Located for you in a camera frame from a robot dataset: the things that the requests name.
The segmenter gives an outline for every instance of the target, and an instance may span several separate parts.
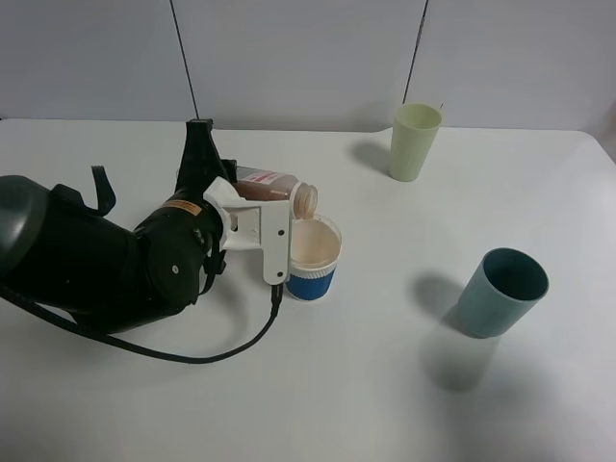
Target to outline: blue paper cup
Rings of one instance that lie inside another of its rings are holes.
[[[329,290],[342,250],[342,235],[329,218],[294,221],[289,293],[300,300],[321,298]]]

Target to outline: white wall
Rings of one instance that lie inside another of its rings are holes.
[[[424,0],[175,0],[217,127],[379,130]],[[0,117],[194,117],[167,0],[0,0]]]
[[[424,0],[175,0],[197,106],[228,128],[380,130]]]
[[[614,0],[430,0],[407,99],[444,103],[450,126],[594,132],[614,114],[615,21]]]
[[[194,117],[167,0],[0,0],[0,117]]]

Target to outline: black cable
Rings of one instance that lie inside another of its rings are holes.
[[[415,49],[413,50],[413,59],[411,60],[411,68],[408,70],[408,78],[406,79],[406,87],[404,88],[404,96],[402,96],[402,104],[406,103],[406,96],[408,89],[411,86],[411,77],[413,76],[413,69],[415,68],[415,60],[417,59],[417,52],[420,48],[420,41],[422,40],[422,32],[424,31],[425,15],[427,14],[427,4],[430,0],[425,0],[423,4],[422,20],[420,21],[420,28],[417,31],[417,38],[415,39]]]
[[[268,332],[268,330],[270,329],[271,325],[273,324],[273,321],[276,319],[276,316],[278,316],[278,309],[280,308],[280,302],[282,301],[282,284],[278,284],[277,286],[271,286],[271,312],[269,313],[268,322],[266,322],[266,325],[263,326],[261,331],[257,335],[255,335],[252,340],[224,353],[205,358],[193,358],[191,356],[181,356],[178,354],[164,353],[155,349],[146,348],[145,346],[131,344],[116,337],[112,337],[110,335],[86,328],[83,325],[76,324],[75,322],[71,322],[61,316],[56,315],[55,313],[52,313],[51,311],[47,310],[46,308],[43,308],[34,301],[27,299],[23,295],[15,292],[13,289],[5,286],[2,283],[0,283],[0,296],[2,296],[4,299],[12,303],[13,305],[27,311],[28,313],[36,316],[41,320],[54,324],[55,326],[60,327],[61,329],[68,332],[72,332],[73,334],[85,337],[87,339],[95,340],[96,342],[100,342],[102,344],[107,344],[112,347],[125,349],[126,351],[131,351],[133,353],[141,354],[143,356],[149,356],[150,358],[162,359],[164,361],[172,361],[175,363],[186,364],[210,364],[216,363],[217,361],[222,361],[223,359],[230,358],[231,356],[235,356],[242,351],[246,351],[250,347],[254,346],[257,342],[259,342],[264,335],[266,335],[266,332]]]
[[[180,51],[182,52],[182,60],[184,61],[184,69],[186,70],[186,78],[189,81],[189,89],[191,90],[192,105],[194,106],[194,114],[197,120],[199,120],[199,110],[196,108],[196,100],[194,99],[193,81],[191,80],[191,73],[189,72],[189,64],[186,61],[186,53],[184,52],[184,43],[182,43],[182,35],[180,34],[180,26],[177,23],[177,16],[175,15],[175,5],[173,0],[169,0],[171,5],[171,14],[173,14],[173,24],[175,24],[175,32],[177,33],[177,39],[180,42]]]

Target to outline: plastic bottle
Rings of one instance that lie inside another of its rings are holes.
[[[289,200],[294,218],[310,219],[317,210],[317,188],[296,176],[277,171],[238,167],[238,194],[250,200]]]

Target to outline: plastic cup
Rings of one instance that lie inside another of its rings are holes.
[[[483,257],[458,300],[462,328],[482,338],[504,334],[549,286],[546,272],[531,257],[513,248],[495,248]]]
[[[404,104],[397,110],[389,167],[392,178],[413,181],[419,176],[442,121],[438,110],[422,103]]]
[[[327,294],[342,250],[342,235],[329,218],[297,220],[291,235],[291,276],[287,290],[299,300]]]

